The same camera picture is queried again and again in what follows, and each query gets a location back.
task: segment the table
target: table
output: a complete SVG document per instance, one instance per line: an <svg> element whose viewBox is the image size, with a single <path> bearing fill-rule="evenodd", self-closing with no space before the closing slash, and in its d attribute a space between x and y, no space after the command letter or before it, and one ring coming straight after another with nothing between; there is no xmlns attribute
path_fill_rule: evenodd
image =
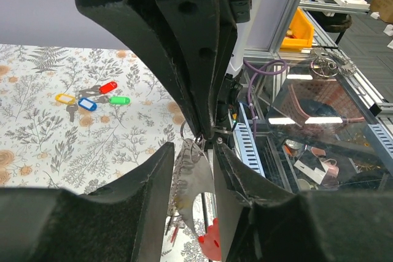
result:
<svg viewBox="0 0 393 262"><path fill-rule="evenodd" d="M118 88L102 95L100 85ZM89 112L55 101L59 93L97 103ZM110 96L131 104L114 106ZM181 148L184 117L131 51L0 45L0 185L90 193L142 164L166 141ZM201 199L194 204L204 232ZM162 261L207 261L189 229L164 237Z"/></svg>

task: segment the key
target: key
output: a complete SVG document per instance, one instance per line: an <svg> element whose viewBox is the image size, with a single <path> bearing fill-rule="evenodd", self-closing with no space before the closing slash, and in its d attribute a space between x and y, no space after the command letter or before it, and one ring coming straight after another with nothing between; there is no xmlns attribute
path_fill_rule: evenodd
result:
<svg viewBox="0 0 393 262"><path fill-rule="evenodd" d="M80 98L89 98L90 96L102 95L102 93L100 92L99 88L100 88L99 85L95 85L95 86L93 86L91 88L79 90L78 98L79 99Z"/></svg>
<svg viewBox="0 0 393 262"><path fill-rule="evenodd" d="M75 112L78 110L77 104L69 104L66 111L69 112L69 121L72 123L75 119Z"/></svg>
<svg viewBox="0 0 393 262"><path fill-rule="evenodd" d="M109 96L108 95L102 95L98 99L94 100L96 104L107 104L109 103Z"/></svg>

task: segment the key tag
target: key tag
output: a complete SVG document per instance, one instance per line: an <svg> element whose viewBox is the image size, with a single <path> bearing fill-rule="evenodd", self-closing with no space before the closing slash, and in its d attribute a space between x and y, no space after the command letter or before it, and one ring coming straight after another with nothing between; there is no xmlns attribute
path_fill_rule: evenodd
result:
<svg viewBox="0 0 393 262"><path fill-rule="evenodd" d="M213 225L208 227L207 233L198 237L202 253L210 260L221 261L219 220L215 218Z"/></svg>
<svg viewBox="0 0 393 262"><path fill-rule="evenodd" d="M168 215L173 216L176 210L198 238L193 219L193 203L200 193L214 193L214 181L210 163L196 140L184 139L184 125L185 122L181 126L182 148L174 163Z"/></svg>

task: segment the red object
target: red object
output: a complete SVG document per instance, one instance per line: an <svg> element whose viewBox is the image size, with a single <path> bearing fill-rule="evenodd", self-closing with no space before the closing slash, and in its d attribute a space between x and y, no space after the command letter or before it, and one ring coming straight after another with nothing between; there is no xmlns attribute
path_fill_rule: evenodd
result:
<svg viewBox="0 0 393 262"><path fill-rule="evenodd" d="M172 235L172 238L171 238L171 243L173 244L174 243L174 241L176 240L176 237L177 237L177 233L179 232L179 227L177 226L177 227L175 227L175 229L174 229L174 231L173 231L173 235Z"/></svg>
<svg viewBox="0 0 393 262"><path fill-rule="evenodd" d="M112 82L109 82L109 83L101 86L99 88L99 92L101 92L102 94L105 94L105 93L108 93L108 92L110 92L110 91L112 91L113 89L116 89L116 88L117 88L117 83L112 81Z"/></svg>
<svg viewBox="0 0 393 262"><path fill-rule="evenodd" d="M215 218L204 236L198 237L202 253L210 260L221 261L219 220Z"/></svg>

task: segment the metal key ring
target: metal key ring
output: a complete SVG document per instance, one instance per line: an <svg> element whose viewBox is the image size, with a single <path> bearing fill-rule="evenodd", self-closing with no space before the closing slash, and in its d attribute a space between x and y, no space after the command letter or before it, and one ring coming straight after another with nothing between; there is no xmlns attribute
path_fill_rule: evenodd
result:
<svg viewBox="0 0 393 262"><path fill-rule="evenodd" d="M180 137L181 137L182 140L185 140L185 138L184 138L184 126L185 126L186 123L187 123L187 121L184 120L183 123L182 123L181 126L180 126ZM200 145L200 144L203 142L203 136L202 136L202 135L195 136L195 137L193 138L193 141L194 141L197 145Z"/></svg>

